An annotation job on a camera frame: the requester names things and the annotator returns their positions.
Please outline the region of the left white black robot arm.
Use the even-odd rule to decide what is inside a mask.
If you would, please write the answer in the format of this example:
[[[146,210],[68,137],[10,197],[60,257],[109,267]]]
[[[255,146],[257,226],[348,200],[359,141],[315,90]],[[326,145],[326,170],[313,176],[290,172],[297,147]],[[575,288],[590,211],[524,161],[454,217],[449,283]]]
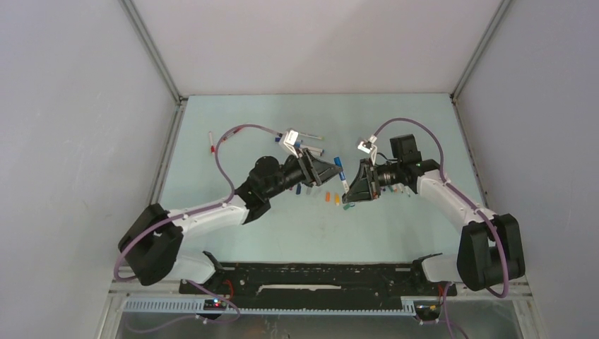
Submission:
[[[217,260],[199,248],[200,240],[224,227],[253,222],[271,207],[270,200],[299,184],[321,186],[339,175],[341,166],[315,158],[308,150],[290,155],[284,163],[260,157],[247,179],[229,196],[193,208],[166,210],[159,203],[147,206],[119,241],[119,260],[143,286],[166,278],[191,280],[206,294],[223,285]]]

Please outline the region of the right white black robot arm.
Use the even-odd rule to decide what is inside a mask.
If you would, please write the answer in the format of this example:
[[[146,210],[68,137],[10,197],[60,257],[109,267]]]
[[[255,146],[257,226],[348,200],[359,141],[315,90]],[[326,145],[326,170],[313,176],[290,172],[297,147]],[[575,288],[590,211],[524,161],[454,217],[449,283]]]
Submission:
[[[375,162],[375,141],[371,136],[359,142],[358,149],[368,156],[360,160],[343,202],[373,201],[385,186],[401,186],[436,206],[460,235],[456,254],[431,254],[415,261],[417,271],[410,284],[416,293],[429,295],[439,282],[488,290],[525,275],[520,227],[513,215],[499,215],[469,199],[442,173],[436,160],[422,158],[414,135],[391,138],[393,157],[383,164]]]

